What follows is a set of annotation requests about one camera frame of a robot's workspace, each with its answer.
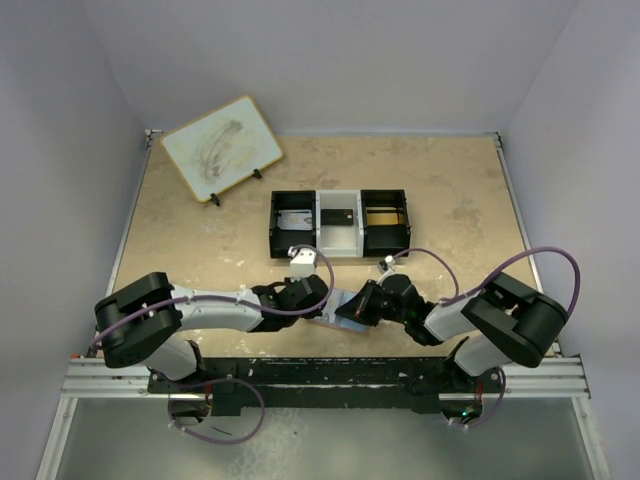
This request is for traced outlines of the black card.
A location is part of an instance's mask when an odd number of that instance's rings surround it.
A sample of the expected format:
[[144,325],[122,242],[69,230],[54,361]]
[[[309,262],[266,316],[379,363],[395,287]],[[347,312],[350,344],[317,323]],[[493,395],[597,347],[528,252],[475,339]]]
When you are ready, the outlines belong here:
[[322,209],[320,212],[321,226],[351,227],[354,225],[354,211],[352,209]]

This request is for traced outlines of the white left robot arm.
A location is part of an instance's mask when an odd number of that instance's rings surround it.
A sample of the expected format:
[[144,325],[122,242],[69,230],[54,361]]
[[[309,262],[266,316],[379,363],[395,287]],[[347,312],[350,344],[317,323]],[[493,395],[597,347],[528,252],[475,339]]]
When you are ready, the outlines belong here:
[[143,365],[194,392],[205,382],[204,361],[197,344],[177,333],[279,332],[320,315],[333,287],[312,274],[237,292],[207,292],[173,285],[166,273],[153,272],[95,305],[98,334],[91,347],[103,352],[111,369]]

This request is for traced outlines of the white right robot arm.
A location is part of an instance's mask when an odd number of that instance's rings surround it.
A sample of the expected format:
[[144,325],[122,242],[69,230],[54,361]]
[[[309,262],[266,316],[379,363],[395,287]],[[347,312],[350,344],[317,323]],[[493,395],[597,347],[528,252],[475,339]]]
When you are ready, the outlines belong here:
[[423,346],[474,331],[444,369],[456,391],[469,390],[486,371],[508,363],[537,367],[569,319],[558,302],[506,273],[449,305],[424,300],[408,276],[388,274],[367,281],[336,314],[371,327],[395,322]]

